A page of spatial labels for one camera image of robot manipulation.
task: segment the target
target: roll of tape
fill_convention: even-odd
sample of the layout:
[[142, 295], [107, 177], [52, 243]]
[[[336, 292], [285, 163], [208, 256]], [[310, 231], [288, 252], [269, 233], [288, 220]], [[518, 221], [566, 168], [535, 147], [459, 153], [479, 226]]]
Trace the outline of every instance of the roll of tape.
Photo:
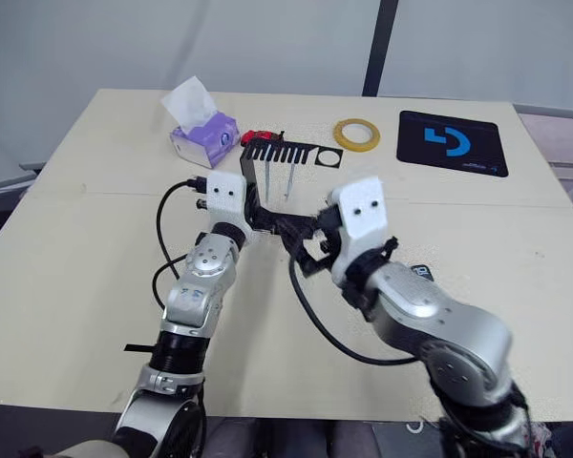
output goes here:
[[[361, 126], [367, 127], [371, 131], [371, 139], [365, 143], [358, 143], [356, 141], [348, 140], [344, 136], [342, 130], [351, 124], [360, 124]], [[340, 144], [340, 146], [343, 146], [347, 150], [356, 151], [357, 153], [364, 153], [378, 146], [378, 143], [380, 142], [380, 131], [378, 131], [377, 127], [365, 119], [344, 119], [343, 121], [335, 124], [335, 127], [333, 128], [333, 137], [335, 138], [335, 141]]]

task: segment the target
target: black mouse pad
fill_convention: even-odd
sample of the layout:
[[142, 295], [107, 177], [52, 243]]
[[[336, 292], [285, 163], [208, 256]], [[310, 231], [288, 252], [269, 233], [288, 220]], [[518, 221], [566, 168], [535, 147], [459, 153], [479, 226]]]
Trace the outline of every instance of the black mouse pad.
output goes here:
[[499, 128], [492, 122], [401, 112], [397, 158], [474, 174], [508, 175]]

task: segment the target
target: beige table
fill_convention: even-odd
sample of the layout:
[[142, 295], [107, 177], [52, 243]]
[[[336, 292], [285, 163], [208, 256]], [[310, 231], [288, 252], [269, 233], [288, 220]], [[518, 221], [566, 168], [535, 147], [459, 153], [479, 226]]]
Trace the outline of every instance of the beige table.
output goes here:
[[[53, 154], [0, 234], [0, 403], [120, 411], [148, 355], [159, 308], [150, 280], [162, 263], [154, 217], [171, 184], [206, 170], [178, 158], [159, 91], [102, 90]], [[215, 94], [241, 130], [285, 130], [334, 145], [333, 124], [363, 117], [382, 133], [337, 169], [272, 169], [269, 206], [315, 213], [334, 186], [370, 174], [385, 183], [394, 257], [426, 263], [455, 298], [498, 314], [514, 332], [510, 364], [537, 420], [573, 420], [573, 206], [511, 105], [447, 100]], [[465, 174], [395, 158], [398, 114], [414, 110], [495, 122], [509, 177]], [[237, 148], [220, 165], [239, 171]], [[305, 184], [305, 175], [313, 178]], [[173, 256], [207, 229], [188, 191], [169, 201]], [[287, 278], [280, 242], [243, 251], [206, 360], [211, 415], [370, 420], [434, 418], [421, 364], [371, 367], [330, 346]], [[160, 290], [173, 279], [166, 274]], [[305, 283], [340, 339], [370, 356], [400, 357], [340, 298], [326, 274]]]

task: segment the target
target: white wall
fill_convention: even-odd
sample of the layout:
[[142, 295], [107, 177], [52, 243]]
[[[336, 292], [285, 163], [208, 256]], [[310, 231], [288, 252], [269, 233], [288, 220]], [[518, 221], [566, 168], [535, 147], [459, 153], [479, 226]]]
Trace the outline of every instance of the white wall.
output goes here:
[[379, 0], [0, 0], [0, 146], [47, 160], [98, 88], [361, 94]]
[[401, 1], [379, 93], [573, 111], [573, 0]]

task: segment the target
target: tissue box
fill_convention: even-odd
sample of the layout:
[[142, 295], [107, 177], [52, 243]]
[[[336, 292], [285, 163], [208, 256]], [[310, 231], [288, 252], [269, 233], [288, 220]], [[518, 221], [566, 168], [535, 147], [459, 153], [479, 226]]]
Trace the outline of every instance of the tissue box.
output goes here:
[[233, 117], [217, 112], [189, 134], [177, 127], [170, 133], [170, 139], [180, 157], [212, 169], [238, 144], [240, 133]]

